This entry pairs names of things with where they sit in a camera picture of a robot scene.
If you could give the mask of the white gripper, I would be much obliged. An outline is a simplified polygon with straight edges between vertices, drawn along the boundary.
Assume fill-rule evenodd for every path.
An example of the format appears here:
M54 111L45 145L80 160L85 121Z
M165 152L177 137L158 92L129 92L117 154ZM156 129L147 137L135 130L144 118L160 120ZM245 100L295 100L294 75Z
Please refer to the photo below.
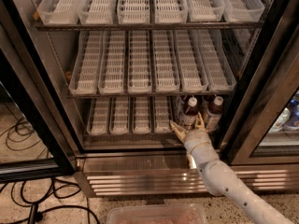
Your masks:
M219 158L219 155L212 146L208 133L205 132L206 127L200 112L197 113L194 123L194 128L197 130L187 132L173 120L170 121L170 127L177 138L184 143L185 148L193 157L196 165L202 165Z

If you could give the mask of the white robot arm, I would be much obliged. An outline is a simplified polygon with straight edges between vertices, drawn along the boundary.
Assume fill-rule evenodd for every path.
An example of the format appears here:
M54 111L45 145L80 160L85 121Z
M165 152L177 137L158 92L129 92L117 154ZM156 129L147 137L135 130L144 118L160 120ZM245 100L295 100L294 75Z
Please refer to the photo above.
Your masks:
M229 198L241 208L255 224L294 224L276 208L251 191L237 177L230 166L220 160L212 146L200 113L197 114L194 128L185 129L170 121L170 127L192 156L198 174L206 190L214 195Z

